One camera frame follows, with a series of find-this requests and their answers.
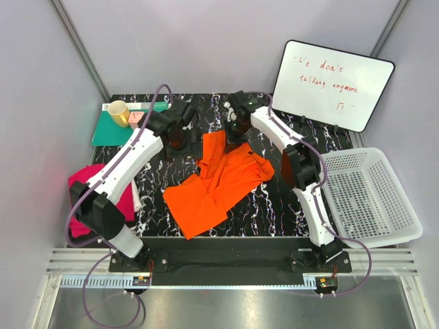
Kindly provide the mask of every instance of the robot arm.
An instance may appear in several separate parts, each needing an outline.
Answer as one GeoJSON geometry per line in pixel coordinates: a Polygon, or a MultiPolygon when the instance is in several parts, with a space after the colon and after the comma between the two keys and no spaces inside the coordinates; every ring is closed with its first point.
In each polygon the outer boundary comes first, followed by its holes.
{"type": "MultiPolygon", "coordinates": [[[[255,112],[250,115],[250,121],[253,127],[262,131],[276,145],[281,154],[284,154],[285,150],[295,149],[295,146],[297,146],[298,142],[292,139],[293,136],[297,139],[303,139],[302,135],[293,131],[283,121],[278,121],[278,124],[282,125],[283,129],[275,124],[268,116],[268,108],[265,106],[255,110],[255,112]]],[[[328,245],[331,243],[334,240],[334,236],[323,227],[319,214],[317,213],[313,195],[311,194],[311,191],[315,185],[317,185],[316,182],[306,185],[304,191],[298,187],[294,187],[293,192],[297,195],[307,219],[309,239],[314,245],[320,247],[322,245],[328,245]]],[[[324,209],[320,188],[318,188],[315,193],[317,193],[320,209],[324,209]]],[[[325,224],[331,227],[328,214],[323,212],[323,216],[325,224]]]]}
{"type": "MultiPolygon", "coordinates": [[[[244,140],[242,136],[250,127],[263,132],[282,153],[281,173],[287,184],[297,195],[309,228],[309,239],[317,247],[318,258],[323,263],[337,257],[342,252],[339,241],[329,233],[325,226],[331,227],[328,214],[322,211],[318,214],[313,200],[312,190],[319,182],[320,163],[315,154],[304,147],[298,140],[307,141],[316,147],[312,138],[304,138],[293,131],[258,99],[248,100],[241,91],[231,94],[225,103],[228,108],[226,133],[228,144],[239,146],[244,140]]],[[[319,208],[324,210],[322,193],[317,188],[316,194],[319,208]]]]}
{"type": "Polygon", "coordinates": [[[135,129],[130,140],[99,173],[86,184],[75,182],[70,188],[71,202],[76,204],[90,186],[100,182],[78,207],[76,218],[128,258],[139,258],[142,250],[146,254],[147,247],[125,225],[125,217],[115,205],[135,175],[160,151],[165,152],[166,160],[170,160],[169,154],[178,152],[199,156],[201,143],[195,143],[191,132],[183,130],[194,114],[194,108],[179,99],[164,113],[152,112],[145,129],[135,129]]]}

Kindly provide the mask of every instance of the cable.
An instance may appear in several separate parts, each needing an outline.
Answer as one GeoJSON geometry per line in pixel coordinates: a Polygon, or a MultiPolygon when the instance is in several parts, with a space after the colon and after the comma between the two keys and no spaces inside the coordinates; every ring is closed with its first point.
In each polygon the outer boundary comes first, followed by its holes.
{"type": "MultiPolygon", "coordinates": [[[[249,92],[249,93],[257,93],[257,94],[262,94],[262,95],[264,95],[264,96],[266,96],[269,100],[270,100],[270,102],[269,102],[269,104],[268,104],[268,117],[269,117],[269,119],[271,120],[271,121],[273,121],[273,123],[274,124],[276,124],[284,133],[286,133],[287,135],[289,135],[289,131],[287,131],[277,120],[276,120],[276,118],[277,118],[277,116],[275,116],[275,115],[272,115],[272,104],[273,104],[273,97],[270,95],[270,94],[268,94],[268,93],[261,93],[261,92],[249,92]]],[[[343,236],[340,236],[340,235],[338,235],[337,233],[335,233],[334,231],[332,231],[332,229],[330,229],[327,225],[326,225],[326,223],[324,222],[324,219],[323,219],[323,214],[322,214],[322,210],[320,209],[320,206],[319,206],[319,204],[318,204],[318,199],[317,199],[317,196],[316,196],[316,190],[317,190],[317,188],[320,188],[327,180],[328,180],[328,168],[327,168],[327,165],[326,165],[326,163],[324,162],[324,159],[323,159],[323,157],[322,157],[322,155],[320,154],[320,152],[316,149],[316,148],[314,148],[312,145],[310,145],[309,143],[307,143],[307,142],[305,142],[305,141],[303,141],[303,140],[301,140],[301,139],[299,139],[299,138],[296,138],[296,137],[294,137],[294,136],[291,136],[291,138],[293,139],[293,140],[295,140],[296,142],[298,142],[298,143],[300,143],[300,144],[302,144],[302,145],[304,145],[304,146],[306,146],[306,147],[308,147],[317,157],[318,157],[318,160],[320,161],[320,164],[322,165],[322,170],[323,170],[323,178],[322,178],[322,180],[317,184],[317,185],[315,185],[314,186],[314,188],[312,189],[312,191],[311,191],[311,193],[312,193],[312,195],[313,195],[313,198],[314,198],[314,203],[316,204],[316,208],[317,208],[317,213],[318,213],[318,215],[319,215],[319,217],[320,217],[320,220],[321,220],[321,222],[322,222],[322,225],[324,226],[324,228],[331,234],[331,235],[333,235],[335,238],[337,238],[337,239],[339,239],[339,240],[342,240],[342,241],[349,241],[349,242],[354,242],[354,243],[358,243],[365,251],[366,251],[366,253],[367,253],[367,255],[368,255],[368,261],[369,261],[369,263],[368,263],[368,270],[367,270],[367,272],[366,272],[366,275],[364,276],[364,278],[363,278],[363,280],[356,286],[356,287],[353,287],[353,288],[351,288],[351,289],[349,289],[349,290],[346,290],[346,291],[342,291],[341,293],[337,293],[337,295],[348,295],[348,294],[350,294],[350,293],[353,293],[354,291],[356,291],[356,290],[358,290],[358,289],[360,289],[365,283],[366,283],[366,281],[369,279],[369,276],[370,276],[370,272],[372,271],[372,255],[370,254],[370,250],[367,248],[367,246],[364,244],[364,243],[362,243],[361,241],[358,241],[358,240],[356,240],[356,239],[352,239],[352,238],[345,238],[345,237],[343,237],[343,236]]]]}
{"type": "Polygon", "coordinates": [[[99,326],[99,327],[105,328],[105,329],[124,329],[124,328],[129,328],[137,320],[137,317],[140,314],[140,307],[142,306],[143,310],[146,310],[146,307],[145,307],[145,304],[143,303],[143,300],[138,295],[136,295],[135,293],[131,293],[131,297],[135,297],[137,299],[137,311],[136,311],[136,314],[134,315],[134,317],[127,324],[124,324],[123,326],[112,327],[112,326],[106,326],[105,324],[101,324],[100,322],[95,320],[95,318],[91,315],[91,311],[87,308],[87,303],[86,303],[86,286],[87,286],[87,283],[88,283],[88,279],[90,278],[90,275],[96,269],[96,267],[100,263],[102,263],[104,260],[106,260],[108,257],[110,257],[112,254],[114,254],[115,252],[116,252],[116,250],[112,250],[109,254],[107,254],[104,257],[102,257],[101,259],[99,259],[96,262],[96,264],[94,264],[93,267],[88,272],[87,276],[85,277],[84,284],[82,285],[82,306],[84,307],[85,315],[96,326],[99,326]]]}
{"type": "MultiPolygon", "coordinates": [[[[154,105],[155,105],[155,103],[156,103],[156,100],[157,100],[157,97],[158,97],[158,93],[160,92],[160,90],[163,88],[163,87],[165,87],[167,90],[168,90],[168,92],[169,92],[169,102],[170,102],[170,104],[173,104],[173,102],[174,102],[174,98],[173,98],[173,95],[172,95],[172,92],[171,92],[171,88],[167,85],[167,84],[161,84],[158,88],[157,88],[157,90],[156,90],[156,92],[154,93],[154,96],[153,96],[153,98],[152,98],[152,101],[151,101],[151,105],[150,105],[150,111],[148,111],[147,112],[147,114],[146,114],[146,117],[145,117],[145,120],[143,120],[143,124],[142,124],[142,126],[141,126],[141,128],[140,128],[140,131],[139,131],[139,133],[137,134],[137,136],[136,137],[134,137],[134,140],[131,142],[131,145],[130,146],[134,146],[136,143],[137,143],[137,141],[140,139],[140,137],[141,137],[141,135],[142,135],[142,133],[143,133],[143,131],[145,130],[145,128],[146,128],[146,125],[147,125],[147,123],[148,123],[148,121],[150,120],[150,117],[151,117],[151,113],[152,113],[152,110],[154,109],[154,105]]],[[[127,148],[123,153],[122,153],[122,155],[117,159],[117,161],[115,161],[115,163],[110,167],[110,168],[108,168],[108,170],[107,170],[107,172],[105,172],[105,174],[103,174],[103,176],[102,176],[102,179],[103,180],[105,180],[110,174],[111,174],[111,172],[113,171],[113,170],[115,170],[115,168],[117,167],[117,165],[126,157],[126,155],[131,151],[131,149],[132,148],[127,148]]],[[[75,215],[75,213],[76,213],[76,210],[79,208],[79,206],[82,204],[82,202],[101,184],[101,183],[103,183],[104,181],[103,180],[99,180],[99,181],[97,181],[96,183],[94,183],[94,185],[92,185],[92,186],[90,186],[89,188],[88,188],[88,190],[84,193],[84,195],[83,196],[81,196],[81,198],[73,205],[73,207],[71,208],[71,210],[70,210],[70,213],[69,213],[69,216],[67,217],[67,220],[66,220],[66,223],[65,223],[65,225],[64,225],[64,237],[65,237],[65,239],[66,239],[66,241],[67,241],[67,243],[71,246],[71,247],[76,247],[76,248],[81,248],[81,247],[84,247],[85,245],[88,245],[89,243],[92,243],[92,242],[95,242],[95,241],[97,241],[97,240],[99,240],[99,237],[98,236],[96,236],[95,238],[91,238],[91,239],[89,239],[89,240],[87,240],[87,241],[84,241],[84,242],[81,242],[81,243],[74,243],[71,239],[70,239],[70,236],[69,236],[69,226],[70,226],[70,220],[71,220],[71,218],[75,215]]]]}

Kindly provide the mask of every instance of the whiteboard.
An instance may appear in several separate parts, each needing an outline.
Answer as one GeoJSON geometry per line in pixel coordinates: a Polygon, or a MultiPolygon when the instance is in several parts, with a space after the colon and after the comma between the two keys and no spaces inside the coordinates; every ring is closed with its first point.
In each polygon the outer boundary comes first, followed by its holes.
{"type": "Polygon", "coordinates": [[[394,63],[305,42],[287,42],[273,108],[362,132],[394,63]]]}

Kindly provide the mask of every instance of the black whiteboard frame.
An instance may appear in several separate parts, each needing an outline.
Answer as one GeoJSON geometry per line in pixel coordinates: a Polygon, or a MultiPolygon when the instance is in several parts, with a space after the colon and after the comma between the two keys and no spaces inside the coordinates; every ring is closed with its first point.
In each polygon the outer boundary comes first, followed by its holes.
{"type": "MultiPolygon", "coordinates": [[[[304,44],[304,45],[309,45],[309,46],[314,46],[314,47],[318,47],[318,48],[328,49],[328,50],[337,51],[337,52],[340,52],[340,53],[348,53],[349,55],[354,55],[354,56],[360,56],[360,57],[370,58],[370,59],[372,59],[372,60],[378,60],[378,61],[381,61],[381,62],[387,62],[387,63],[392,64],[392,66],[393,66],[392,72],[390,73],[389,78],[388,78],[387,82],[385,83],[385,86],[384,86],[383,90],[381,91],[380,96],[378,97],[378,100],[377,100],[377,102],[376,102],[376,104],[375,104],[375,107],[373,108],[372,112],[370,113],[369,119],[368,119],[368,121],[366,122],[366,124],[365,124],[365,126],[364,126],[364,129],[363,129],[362,131],[357,131],[357,130],[352,130],[352,129],[348,128],[348,127],[342,127],[342,126],[340,126],[340,125],[338,126],[338,127],[342,128],[342,129],[350,130],[350,131],[352,131],[352,132],[363,132],[363,131],[367,128],[367,126],[368,126],[368,124],[369,124],[369,121],[370,121],[370,118],[372,117],[373,113],[374,113],[375,110],[377,109],[378,103],[379,103],[379,101],[381,100],[381,98],[383,97],[384,91],[385,91],[385,89],[387,88],[387,85],[389,84],[389,81],[390,81],[390,79],[391,79],[392,76],[393,76],[393,72],[395,71],[395,63],[393,63],[391,60],[382,60],[381,58],[375,58],[375,57],[371,57],[371,56],[361,55],[361,54],[359,54],[359,53],[353,53],[353,52],[350,52],[350,51],[339,50],[339,49],[335,49],[335,48],[330,48],[330,47],[325,47],[325,46],[315,45],[315,44],[313,44],[313,43],[309,43],[309,42],[304,42],[304,41],[299,41],[299,40],[291,39],[291,40],[288,40],[288,41],[285,43],[285,46],[283,47],[282,60],[281,60],[281,63],[279,64],[279,70],[277,71],[276,82],[274,83],[273,98],[274,98],[274,91],[276,90],[276,86],[277,86],[277,82],[278,82],[278,78],[279,78],[279,73],[281,72],[282,63],[283,63],[283,60],[285,59],[285,51],[287,50],[287,45],[288,45],[288,43],[291,42],[291,41],[294,41],[294,42],[297,42],[297,43],[302,43],[302,44],[304,44]]],[[[279,111],[279,112],[285,112],[285,111],[282,111],[282,110],[280,110],[280,109],[278,109],[278,108],[273,108],[273,110],[275,110],[275,111],[279,111]]],[[[311,119],[312,121],[317,121],[318,123],[323,123],[323,124],[325,124],[325,125],[329,125],[328,123],[323,122],[323,121],[319,121],[319,120],[317,120],[317,119],[312,119],[312,118],[307,118],[307,119],[311,119]]]]}

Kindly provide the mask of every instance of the metal floor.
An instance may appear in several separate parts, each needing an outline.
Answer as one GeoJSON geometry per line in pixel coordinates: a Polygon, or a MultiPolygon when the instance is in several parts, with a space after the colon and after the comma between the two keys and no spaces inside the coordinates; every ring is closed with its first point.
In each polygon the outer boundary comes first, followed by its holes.
{"type": "MultiPolygon", "coordinates": [[[[353,277],[342,277],[339,290],[355,285],[353,277]]],[[[88,289],[88,307],[116,292],[88,289]]],[[[352,295],[322,300],[288,291],[242,290],[151,289],[141,297],[146,319],[141,323],[141,314],[131,328],[415,328],[401,281],[393,277],[371,277],[352,295]]],[[[93,311],[93,316],[107,326],[120,326],[131,320],[136,309],[134,300],[121,295],[93,311]]],[[[97,328],[86,316],[78,317],[83,314],[81,289],[60,289],[49,328],[97,328]]]]}

